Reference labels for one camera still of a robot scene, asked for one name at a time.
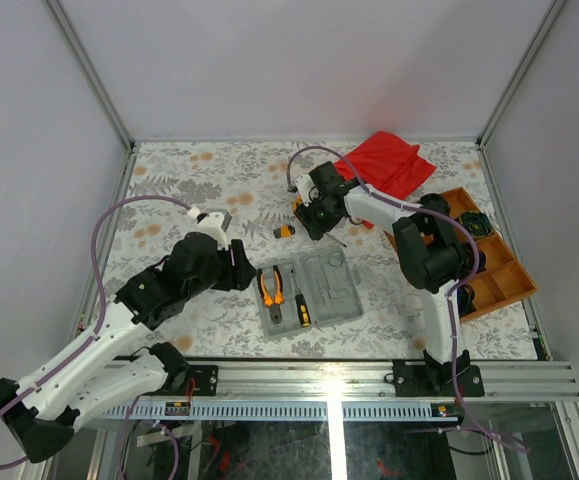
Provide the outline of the hex key set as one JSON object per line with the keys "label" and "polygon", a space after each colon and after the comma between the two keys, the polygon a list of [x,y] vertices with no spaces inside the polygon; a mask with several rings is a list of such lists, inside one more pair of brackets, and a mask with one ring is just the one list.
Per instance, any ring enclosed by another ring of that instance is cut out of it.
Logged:
{"label": "hex key set", "polygon": [[273,230],[273,235],[276,239],[291,237],[295,234],[295,227],[290,224],[285,224]]}

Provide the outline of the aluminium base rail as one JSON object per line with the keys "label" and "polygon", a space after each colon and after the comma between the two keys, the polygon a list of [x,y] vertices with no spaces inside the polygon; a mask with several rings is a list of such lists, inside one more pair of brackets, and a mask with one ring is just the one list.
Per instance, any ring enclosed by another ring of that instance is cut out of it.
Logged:
{"label": "aluminium base rail", "polygon": [[[148,395],[103,413],[105,419],[323,420],[327,405],[342,404],[354,420],[438,419],[435,405],[450,405],[455,390],[434,392],[421,361],[195,362],[192,395]],[[467,402],[542,404],[576,402],[579,387],[572,367],[561,361],[474,361],[458,376]]]}

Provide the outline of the red folded cloth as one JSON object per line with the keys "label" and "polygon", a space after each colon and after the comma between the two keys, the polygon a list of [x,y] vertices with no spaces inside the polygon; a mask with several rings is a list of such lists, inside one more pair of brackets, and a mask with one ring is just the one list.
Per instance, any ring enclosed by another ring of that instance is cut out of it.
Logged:
{"label": "red folded cloth", "polygon": [[411,145],[393,133],[379,131],[347,153],[345,158],[366,185],[406,200],[436,170],[419,155],[419,150],[419,145]]}

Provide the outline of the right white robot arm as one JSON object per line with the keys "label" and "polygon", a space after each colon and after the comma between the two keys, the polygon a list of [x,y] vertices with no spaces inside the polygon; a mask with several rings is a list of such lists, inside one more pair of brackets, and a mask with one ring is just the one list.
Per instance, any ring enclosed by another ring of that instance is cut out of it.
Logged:
{"label": "right white robot arm", "polygon": [[345,179],[326,162],[287,180],[293,211],[318,241],[344,218],[391,230],[400,269],[420,292],[425,319],[425,382],[436,394],[461,392],[461,376],[472,371],[461,347],[458,290],[466,252],[458,235],[467,231],[445,212],[441,197],[424,203],[396,199],[356,177]]}

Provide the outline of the green black spinning top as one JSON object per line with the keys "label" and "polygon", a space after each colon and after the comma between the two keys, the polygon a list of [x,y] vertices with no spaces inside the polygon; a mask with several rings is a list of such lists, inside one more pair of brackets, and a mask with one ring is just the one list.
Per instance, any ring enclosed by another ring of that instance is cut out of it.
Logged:
{"label": "green black spinning top", "polygon": [[465,211],[458,217],[458,222],[474,241],[487,238],[494,233],[488,216],[482,212]]}

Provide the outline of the orange handled pliers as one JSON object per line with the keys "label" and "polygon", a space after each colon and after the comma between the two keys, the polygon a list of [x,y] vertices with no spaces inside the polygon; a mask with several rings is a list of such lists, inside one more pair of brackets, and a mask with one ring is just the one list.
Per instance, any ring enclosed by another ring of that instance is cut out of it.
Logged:
{"label": "orange handled pliers", "polygon": [[277,265],[272,267],[273,288],[271,291],[267,288],[266,276],[262,269],[257,271],[258,290],[262,299],[263,306],[267,309],[271,323],[274,326],[280,326],[283,322],[281,306],[284,304],[283,280],[280,269]]}

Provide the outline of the orange tape measure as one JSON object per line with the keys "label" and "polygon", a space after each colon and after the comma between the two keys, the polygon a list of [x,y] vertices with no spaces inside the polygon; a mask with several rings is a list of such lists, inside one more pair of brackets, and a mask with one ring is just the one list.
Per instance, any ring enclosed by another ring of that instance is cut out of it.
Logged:
{"label": "orange tape measure", "polygon": [[303,205],[303,202],[300,198],[297,198],[293,204],[292,204],[292,212],[293,214],[298,217],[299,214],[301,213],[301,206]]}

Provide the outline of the grey plastic tool case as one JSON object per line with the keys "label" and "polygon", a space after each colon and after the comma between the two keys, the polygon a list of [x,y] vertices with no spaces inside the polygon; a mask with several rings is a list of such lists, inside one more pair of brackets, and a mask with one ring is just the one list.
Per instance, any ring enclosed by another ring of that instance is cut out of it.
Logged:
{"label": "grey plastic tool case", "polygon": [[[255,277],[256,301],[266,338],[276,340],[307,332],[314,327],[337,326],[363,316],[364,308],[357,290],[359,279],[348,265],[342,248],[331,247],[307,252],[297,257],[272,260],[261,266],[258,270],[263,270],[269,291],[273,288],[271,276],[274,265],[279,267],[283,280],[283,322],[280,326],[271,323],[258,290],[257,272]],[[297,314],[291,269],[295,270],[300,290],[306,299],[311,318],[311,326],[307,328],[301,326]]]}

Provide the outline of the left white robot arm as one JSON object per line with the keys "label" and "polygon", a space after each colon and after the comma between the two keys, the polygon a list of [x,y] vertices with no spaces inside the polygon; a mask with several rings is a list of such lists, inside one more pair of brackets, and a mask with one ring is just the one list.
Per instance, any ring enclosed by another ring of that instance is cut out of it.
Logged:
{"label": "left white robot arm", "polygon": [[40,463],[56,455],[89,421],[125,401],[181,392],[189,364],[169,342],[154,344],[113,374],[100,373],[193,298],[207,290],[243,291],[255,273],[242,240],[222,247],[207,234],[191,232],[117,291],[102,323],[87,328],[34,373],[20,380],[1,378],[2,420],[25,460]]}

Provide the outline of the black yellow screwdriver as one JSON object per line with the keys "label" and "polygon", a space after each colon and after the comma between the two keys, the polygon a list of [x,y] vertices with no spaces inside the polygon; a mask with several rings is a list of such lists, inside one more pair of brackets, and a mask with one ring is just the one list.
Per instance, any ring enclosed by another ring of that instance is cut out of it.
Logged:
{"label": "black yellow screwdriver", "polygon": [[332,234],[330,233],[325,233],[325,235],[330,238],[331,240],[335,241],[338,245],[340,245],[342,248],[347,248],[347,244],[345,244],[344,242],[342,242],[341,240],[337,239],[336,237],[334,237]]}
{"label": "black yellow screwdriver", "polygon": [[294,300],[296,303],[297,314],[299,317],[299,321],[303,328],[307,328],[311,326],[311,318],[308,311],[306,299],[302,294],[299,284],[298,284],[298,277],[294,269],[290,270],[291,281],[294,291]]}

